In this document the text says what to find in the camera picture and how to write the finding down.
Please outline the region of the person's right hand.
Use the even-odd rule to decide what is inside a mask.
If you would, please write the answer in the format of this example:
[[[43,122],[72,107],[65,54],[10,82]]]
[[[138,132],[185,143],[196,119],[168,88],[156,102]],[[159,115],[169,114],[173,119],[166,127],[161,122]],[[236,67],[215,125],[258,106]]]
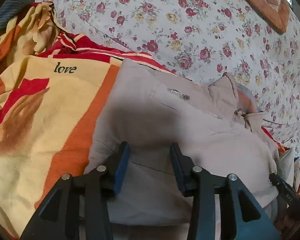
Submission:
[[[274,225],[280,233],[280,239],[300,239],[300,221],[290,217],[290,210],[287,204],[278,210]]]

